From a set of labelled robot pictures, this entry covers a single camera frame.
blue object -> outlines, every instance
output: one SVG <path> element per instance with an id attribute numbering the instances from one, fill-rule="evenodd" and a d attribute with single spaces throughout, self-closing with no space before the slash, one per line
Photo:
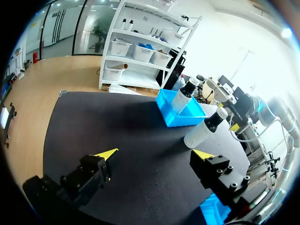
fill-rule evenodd
<path id="1" fill-rule="evenodd" d="M 230 213 L 230 208 L 224 206 L 215 194 L 211 194 L 200 206 L 207 225 L 222 225 Z"/>
<path id="2" fill-rule="evenodd" d="M 156 103 L 164 117 L 167 127 L 197 125 L 207 118 L 204 110 L 194 97 L 184 110 L 177 115 L 171 106 L 171 102 L 176 94 L 176 91 L 161 89 L 156 98 Z"/>
<path id="3" fill-rule="evenodd" d="M 139 46 L 140 46 L 140 47 L 143 47 L 143 48 L 148 48 L 148 49 L 154 50 L 154 49 L 152 48 L 152 45 L 150 45 L 150 44 L 144 45 L 143 43 L 139 43 Z"/>

white cable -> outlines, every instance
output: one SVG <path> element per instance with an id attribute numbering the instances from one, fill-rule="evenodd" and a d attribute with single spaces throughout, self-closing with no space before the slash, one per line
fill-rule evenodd
<path id="1" fill-rule="evenodd" d="M 231 117 L 230 117 L 230 121 L 229 121 L 229 124 L 231 125 L 231 122 L 232 122 L 232 119 L 233 119 L 233 114 L 231 115 Z M 255 141 L 256 139 L 258 139 L 261 135 L 263 135 L 263 133 L 273 124 L 273 123 L 275 123 L 276 121 L 278 121 L 278 122 L 280 122 L 280 125 L 281 125 L 281 129 L 282 129 L 282 134 L 283 134 L 283 137 L 284 137 L 284 139 L 285 139 L 285 144 L 286 144 L 286 147 L 287 147 L 287 142 L 286 142 L 286 138 L 285 138 L 285 133 L 284 133 L 284 130 L 283 130 L 283 125 L 281 124 L 281 120 L 277 117 L 273 122 L 271 122 L 271 124 L 268 126 L 268 127 L 266 127 L 263 131 L 262 131 L 262 133 L 261 134 L 259 134 L 258 136 L 256 136 L 255 138 L 252 138 L 252 139 L 250 139 L 250 140 L 240 140 L 240 139 L 238 139 L 238 138 L 236 138 L 234 135 L 233 135 L 233 131 L 231 131 L 230 130 L 230 134 L 231 134 L 231 136 L 235 139 L 235 140 L 237 140 L 237 141 L 239 141 L 239 142 L 243 142 L 243 143 L 248 143 L 248 142 L 252 142 L 252 141 Z"/>

white storage box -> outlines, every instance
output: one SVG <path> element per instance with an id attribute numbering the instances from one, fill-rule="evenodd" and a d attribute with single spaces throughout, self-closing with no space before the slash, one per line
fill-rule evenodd
<path id="1" fill-rule="evenodd" d="M 161 34 L 161 37 L 174 46 L 178 46 L 181 40 L 183 39 L 183 36 L 168 29 L 163 29 L 163 33 Z"/>
<path id="2" fill-rule="evenodd" d="M 118 81 L 121 79 L 124 70 L 125 69 L 110 69 L 105 67 L 103 79 L 106 81 Z"/>
<path id="3" fill-rule="evenodd" d="M 154 52 L 155 50 L 135 45 L 135 50 L 133 51 L 133 58 L 138 61 L 149 62 Z"/>
<path id="4" fill-rule="evenodd" d="M 112 55 L 123 56 L 127 55 L 127 52 L 132 44 L 123 41 L 112 41 Z"/>
<path id="5" fill-rule="evenodd" d="M 171 60 L 171 58 L 173 58 L 173 56 L 171 56 L 167 53 L 164 54 L 159 51 L 155 51 L 151 58 L 151 61 L 155 65 L 158 65 L 161 67 L 166 67 L 168 65 L 169 61 Z"/>

black work surface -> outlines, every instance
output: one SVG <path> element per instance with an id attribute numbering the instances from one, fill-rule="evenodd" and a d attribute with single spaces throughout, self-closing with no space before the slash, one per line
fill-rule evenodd
<path id="1" fill-rule="evenodd" d="M 202 105 L 208 116 L 216 107 Z M 167 128 L 155 98 L 69 92 L 53 110 L 44 147 L 44 174 L 56 182 L 86 154 L 119 148 L 112 179 L 87 206 L 89 215 L 118 225 L 203 224 L 198 205 L 210 194 L 189 166 L 183 142 L 193 128 Z M 223 121 L 196 149 L 222 154 L 246 173 L 248 160 Z"/>

white bottle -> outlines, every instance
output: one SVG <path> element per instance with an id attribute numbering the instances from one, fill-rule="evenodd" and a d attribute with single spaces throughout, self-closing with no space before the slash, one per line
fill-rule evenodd
<path id="1" fill-rule="evenodd" d="M 129 30 L 129 31 L 131 31 L 131 29 L 132 29 L 132 26 L 133 26 L 133 20 L 131 20 L 131 21 L 130 21 L 130 23 L 128 24 L 128 26 L 127 26 L 126 30 Z"/>
<path id="2" fill-rule="evenodd" d="M 199 80 L 195 77 L 191 77 L 187 84 L 180 88 L 171 102 L 173 110 L 180 114 L 187 106 L 190 100 L 192 100 L 194 90 L 199 85 Z"/>
<path id="3" fill-rule="evenodd" d="M 197 145 L 205 141 L 211 134 L 215 133 L 217 126 L 227 118 L 227 111 L 220 107 L 217 111 L 209 118 L 199 123 L 194 129 L 188 132 L 183 141 L 185 145 L 193 149 Z"/>
<path id="4" fill-rule="evenodd" d="M 172 90 L 178 91 L 180 88 L 182 88 L 186 84 L 186 81 L 184 80 L 184 75 L 181 75 L 174 86 L 172 87 Z"/>
<path id="5" fill-rule="evenodd" d="M 121 23 L 121 26 L 120 26 L 120 29 L 121 29 L 121 30 L 124 29 L 125 24 L 126 24 L 126 19 L 123 19 L 123 21 L 122 21 L 122 23 Z"/>

